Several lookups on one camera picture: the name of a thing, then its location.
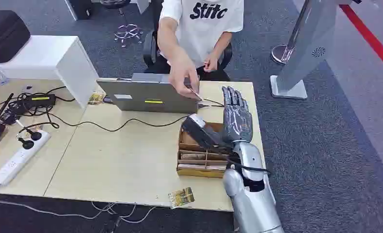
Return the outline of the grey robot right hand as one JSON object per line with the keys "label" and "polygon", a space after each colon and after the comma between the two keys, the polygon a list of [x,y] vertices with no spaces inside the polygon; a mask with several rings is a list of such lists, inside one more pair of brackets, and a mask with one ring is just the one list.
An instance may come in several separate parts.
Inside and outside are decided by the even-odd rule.
{"label": "grey robot right hand", "polygon": [[223,86],[223,128],[215,132],[206,125],[204,129],[215,145],[233,147],[236,142],[251,142],[253,118],[247,101],[230,86]]}

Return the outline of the person's right hand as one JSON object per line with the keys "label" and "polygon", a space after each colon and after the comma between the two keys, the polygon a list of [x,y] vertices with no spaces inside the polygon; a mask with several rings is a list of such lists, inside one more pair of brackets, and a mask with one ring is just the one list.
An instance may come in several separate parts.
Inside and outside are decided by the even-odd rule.
{"label": "person's right hand", "polygon": [[169,81],[178,94],[198,99],[199,78],[192,60],[186,54],[178,54],[168,59],[171,70]]}

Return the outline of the person's left hand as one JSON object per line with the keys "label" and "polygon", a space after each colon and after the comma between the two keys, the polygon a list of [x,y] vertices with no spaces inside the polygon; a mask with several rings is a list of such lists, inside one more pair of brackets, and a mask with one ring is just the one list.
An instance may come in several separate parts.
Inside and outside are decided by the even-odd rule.
{"label": "person's left hand", "polygon": [[209,54],[204,61],[204,66],[203,66],[204,72],[209,73],[209,72],[216,71],[218,69],[218,59],[219,57],[216,54],[214,53]]}

